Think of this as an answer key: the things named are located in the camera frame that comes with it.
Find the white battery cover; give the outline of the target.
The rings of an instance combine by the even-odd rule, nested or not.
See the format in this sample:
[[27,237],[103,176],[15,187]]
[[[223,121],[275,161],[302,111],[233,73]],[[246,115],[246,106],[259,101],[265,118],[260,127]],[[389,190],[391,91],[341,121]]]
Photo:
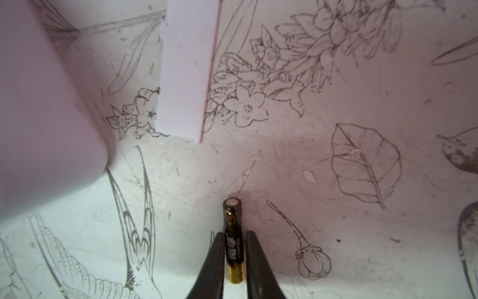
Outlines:
[[220,6],[220,1],[168,2],[160,27],[158,132],[202,141]]

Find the black gold AAA battery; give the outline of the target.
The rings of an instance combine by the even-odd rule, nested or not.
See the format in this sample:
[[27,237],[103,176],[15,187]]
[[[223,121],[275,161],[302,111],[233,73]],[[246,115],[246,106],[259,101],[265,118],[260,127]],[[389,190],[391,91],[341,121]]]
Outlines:
[[233,284],[240,284],[245,277],[241,200],[226,199],[223,202],[223,210],[227,278]]

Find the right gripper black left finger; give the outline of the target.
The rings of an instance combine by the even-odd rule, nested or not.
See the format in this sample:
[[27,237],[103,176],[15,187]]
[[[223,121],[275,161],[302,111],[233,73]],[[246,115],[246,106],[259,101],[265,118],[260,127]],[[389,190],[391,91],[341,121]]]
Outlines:
[[218,232],[187,299],[222,299],[225,275],[225,234]]

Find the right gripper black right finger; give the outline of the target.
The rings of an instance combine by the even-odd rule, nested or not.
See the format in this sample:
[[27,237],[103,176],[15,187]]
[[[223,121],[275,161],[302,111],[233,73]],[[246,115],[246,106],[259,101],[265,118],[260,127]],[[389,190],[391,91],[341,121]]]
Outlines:
[[274,276],[257,235],[246,232],[246,287],[249,299],[286,299]]

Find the white digital alarm clock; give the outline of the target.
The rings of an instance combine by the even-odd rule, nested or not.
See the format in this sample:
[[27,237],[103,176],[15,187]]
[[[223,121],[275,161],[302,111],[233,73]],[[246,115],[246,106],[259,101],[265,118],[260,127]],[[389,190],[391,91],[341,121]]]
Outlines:
[[94,183],[107,145],[27,1],[1,2],[1,224]]

